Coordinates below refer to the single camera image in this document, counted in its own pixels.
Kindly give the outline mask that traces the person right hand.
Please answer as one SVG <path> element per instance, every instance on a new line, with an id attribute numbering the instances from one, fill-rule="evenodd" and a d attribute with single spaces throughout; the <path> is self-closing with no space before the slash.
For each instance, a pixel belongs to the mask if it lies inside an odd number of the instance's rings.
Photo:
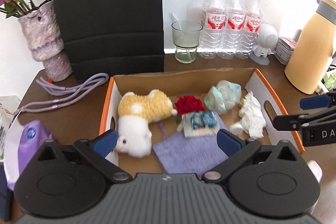
<path id="1" fill-rule="evenodd" d="M 314 174 L 318 183 L 320 183 L 322 180 L 322 176 L 323 176 L 322 168 L 319 166 L 319 164 L 315 160 L 311 160 L 307 162 L 307 165 L 310 168 L 311 172 Z"/>

